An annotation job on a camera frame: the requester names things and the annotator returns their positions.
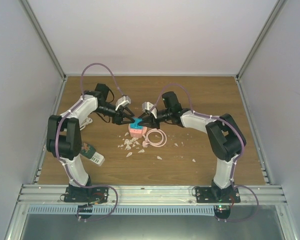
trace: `wooden surface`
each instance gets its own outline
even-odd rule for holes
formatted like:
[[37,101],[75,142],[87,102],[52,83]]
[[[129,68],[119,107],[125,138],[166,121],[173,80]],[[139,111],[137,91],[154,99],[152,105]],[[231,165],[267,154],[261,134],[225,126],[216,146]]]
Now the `wooden surface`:
[[[193,107],[197,112],[210,115],[229,113],[235,119],[246,137],[247,146],[244,156],[239,160],[235,171],[236,184],[265,184],[254,141],[233,77],[166,77],[134,76],[117,77],[123,92],[130,96],[130,109],[139,116],[142,103],[155,103],[161,89],[168,83],[182,84],[190,92]],[[58,113],[68,110],[80,97],[79,77],[69,77],[59,106]],[[115,101],[120,93],[110,77],[87,76],[84,78],[84,89],[94,90],[97,83],[107,84],[115,94]],[[188,108],[188,99],[182,89],[170,87],[184,108]],[[163,108],[160,100],[158,109]],[[123,139],[128,131],[127,125],[114,125],[103,122],[95,113],[91,114],[93,123],[82,130],[82,141],[92,144],[99,153],[105,156],[102,166],[82,157],[85,170],[97,184],[116,185],[209,185],[216,172],[217,158],[213,154],[208,136],[191,128],[161,124],[161,129],[169,136],[164,147],[145,148],[144,153],[133,147],[121,149]],[[159,140],[153,134],[150,138]],[[56,158],[47,153],[39,178],[40,184],[68,184],[67,175]]]

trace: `pink and blue object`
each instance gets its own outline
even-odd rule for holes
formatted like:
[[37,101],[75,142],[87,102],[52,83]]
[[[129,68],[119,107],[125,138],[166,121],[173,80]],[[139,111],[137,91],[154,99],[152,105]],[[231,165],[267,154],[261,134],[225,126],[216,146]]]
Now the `pink and blue object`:
[[142,138],[143,135],[146,134],[147,132],[147,127],[146,126],[139,126],[138,123],[142,121],[141,118],[135,118],[134,117],[134,123],[130,123],[128,126],[130,136],[133,138]]

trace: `blue object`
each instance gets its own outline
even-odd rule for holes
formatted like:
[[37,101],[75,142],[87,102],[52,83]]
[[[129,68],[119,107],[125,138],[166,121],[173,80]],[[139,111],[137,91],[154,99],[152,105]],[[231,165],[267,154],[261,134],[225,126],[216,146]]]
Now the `blue object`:
[[130,123],[130,128],[131,129],[140,129],[140,130],[142,130],[143,126],[138,125],[138,123],[140,123],[142,121],[142,119],[141,118],[136,118],[136,117],[134,117],[133,119],[134,119],[135,122]]

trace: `white wall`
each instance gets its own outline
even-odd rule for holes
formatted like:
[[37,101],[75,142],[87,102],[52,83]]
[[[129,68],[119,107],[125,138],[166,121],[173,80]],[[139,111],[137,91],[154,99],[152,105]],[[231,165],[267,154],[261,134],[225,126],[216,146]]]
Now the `white wall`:
[[242,76],[274,184],[300,235],[300,0],[289,0]]
[[0,239],[38,164],[60,81],[19,1],[0,0]]
[[[276,0],[29,0],[66,74],[235,75]],[[94,67],[91,74],[107,74]]]

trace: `vent grille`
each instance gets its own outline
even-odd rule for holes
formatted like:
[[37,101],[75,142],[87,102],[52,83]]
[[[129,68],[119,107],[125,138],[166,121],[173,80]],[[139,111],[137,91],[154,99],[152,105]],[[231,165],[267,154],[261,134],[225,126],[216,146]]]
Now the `vent grille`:
[[[95,205],[87,215],[105,215],[113,206]],[[31,205],[28,214],[76,214],[77,205]],[[114,215],[198,215],[214,216],[213,206],[117,206]]]

